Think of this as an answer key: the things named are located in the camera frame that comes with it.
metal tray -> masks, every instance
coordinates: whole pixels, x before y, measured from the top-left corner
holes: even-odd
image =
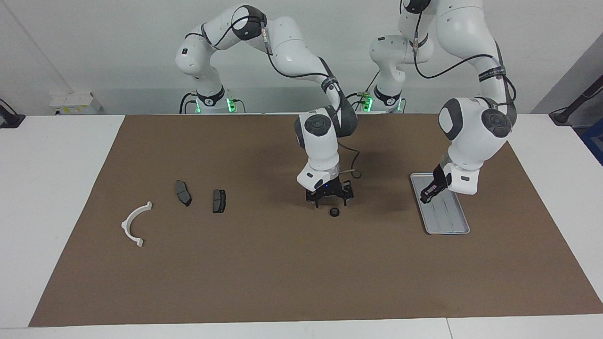
[[[411,174],[412,188],[417,198],[425,230],[431,235],[461,235],[469,233],[469,224],[456,193],[445,190],[429,204],[421,202],[421,190],[427,187],[434,176],[431,173]]]

green light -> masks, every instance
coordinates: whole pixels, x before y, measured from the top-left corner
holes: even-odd
[[[372,108],[373,108],[373,98],[371,96],[367,96],[362,109],[365,112],[370,112]]]
[[[228,111],[231,113],[236,112],[236,104],[230,98],[226,98],[226,102],[228,103]]]

black stand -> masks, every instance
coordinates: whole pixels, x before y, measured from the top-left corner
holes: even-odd
[[[17,128],[25,119],[25,115],[11,114],[2,105],[0,105],[0,116],[4,119],[0,128]]]
[[[568,108],[561,113],[551,113],[549,116],[557,126],[571,126],[567,120],[576,109],[578,109],[586,101],[593,98],[603,88],[603,75],[597,79],[590,87],[582,93]]]
[[[339,197],[343,199],[343,205],[347,206],[347,200],[354,197],[351,181],[346,181],[343,184],[339,177],[327,182],[319,187],[315,192],[306,190],[306,201],[312,201],[318,208],[318,201],[322,197]]]

brown mat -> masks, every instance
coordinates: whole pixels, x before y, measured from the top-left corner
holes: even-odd
[[[338,218],[295,181],[294,119],[126,117],[30,326],[603,313],[508,145],[461,197],[471,234],[429,236],[409,175],[449,144],[437,116],[361,117],[344,143],[364,176]],[[138,248],[120,223],[148,200]]]

black pole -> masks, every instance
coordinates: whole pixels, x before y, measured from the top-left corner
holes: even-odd
[[[0,128],[17,128],[23,120],[25,115],[23,114],[11,114],[3,105],[0,104],[0,116],[4,119],[4,123],[0,125]]]
[[[563,126],[566,125],[569,116],[572,115],[576,109],[578,109],[582,104],[595,96],[601,89],[603,88],[603,75],[600,76],[597,81],[595,81],[590,87],[582,93],[568,108],[566,108],[561,113],[551,113],[549,116],[553,119],[553,122],[556,125]]]

